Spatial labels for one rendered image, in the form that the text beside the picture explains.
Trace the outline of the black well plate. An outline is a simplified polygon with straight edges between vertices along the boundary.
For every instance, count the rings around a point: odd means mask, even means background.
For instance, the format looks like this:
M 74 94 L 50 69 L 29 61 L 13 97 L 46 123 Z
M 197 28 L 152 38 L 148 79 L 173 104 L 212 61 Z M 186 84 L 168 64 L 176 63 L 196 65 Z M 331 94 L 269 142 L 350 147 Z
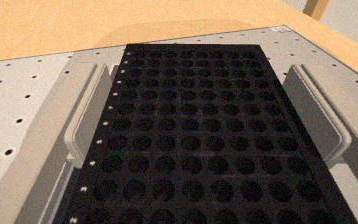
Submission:
M 61 224 L 358 224 L 259 44 L 128 44 Z

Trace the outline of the grey flat base plate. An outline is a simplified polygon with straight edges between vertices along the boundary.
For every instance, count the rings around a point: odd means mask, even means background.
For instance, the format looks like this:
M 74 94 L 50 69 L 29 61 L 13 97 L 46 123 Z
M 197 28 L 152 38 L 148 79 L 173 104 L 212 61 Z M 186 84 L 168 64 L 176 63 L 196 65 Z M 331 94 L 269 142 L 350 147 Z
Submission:
M 286 24 L 133 44 L 259 44 L 283 84 L 293 64 L 322 64 L 358 104 L 358 71 Z M 120 64 L 127 44 L 0 59 L 0 179 L 76 62 Z M 64 163 L 38 224 L 48 224 L 72 163 Z M 330 172 L 358 221 L 358 180 Z

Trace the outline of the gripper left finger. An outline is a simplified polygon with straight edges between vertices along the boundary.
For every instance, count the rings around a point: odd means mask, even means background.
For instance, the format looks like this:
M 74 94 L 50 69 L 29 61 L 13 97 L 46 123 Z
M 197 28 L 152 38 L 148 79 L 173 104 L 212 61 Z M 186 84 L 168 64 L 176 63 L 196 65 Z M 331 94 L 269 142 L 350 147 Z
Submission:
M 105 63 L 74 64 L 0 180 L 0 224 L 38 224 L 65 162 L 81 169 L 112 81 Z

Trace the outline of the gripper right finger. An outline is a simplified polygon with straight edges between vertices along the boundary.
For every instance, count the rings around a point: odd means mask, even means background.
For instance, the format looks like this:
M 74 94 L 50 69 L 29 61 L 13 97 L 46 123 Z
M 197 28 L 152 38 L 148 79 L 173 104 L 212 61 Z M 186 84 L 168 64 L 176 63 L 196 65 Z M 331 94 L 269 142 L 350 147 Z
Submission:
M 358 180 L 358 104 L 322 64 L 293 64 L 282 84 L 328 169 Z

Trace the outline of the dark grey plate nest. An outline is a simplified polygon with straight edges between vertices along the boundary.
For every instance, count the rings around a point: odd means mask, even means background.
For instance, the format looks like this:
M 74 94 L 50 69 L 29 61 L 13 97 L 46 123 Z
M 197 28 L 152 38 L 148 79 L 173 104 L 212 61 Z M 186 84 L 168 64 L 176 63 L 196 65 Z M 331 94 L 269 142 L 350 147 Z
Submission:
M 118 67 L 119 67 L 119 64 L 113 64 L 111 67 L 111 70 L 109 72 L 112 83 L 114 81 Z M 58 197 L 58 200 L 56 202 L 56 205 L 55 205 L 54 210 L 51 214 L 48 224 L 61 224 L 62 223 L 64 214 L 65 214 L 67 206 L 69 204 L 69 201 L 70 201 L 71 195 L 73 193 L 73 190 L 74 190 L 75 184 L 77 182 L 80 171 L 81 171 L 81 169 L 77 169 L 72 163 L 71 168 L 70 168 L 67 178 L 64 182 L 64 185 L 62 187 L 62 190 L 60 192 L 60 195 Z

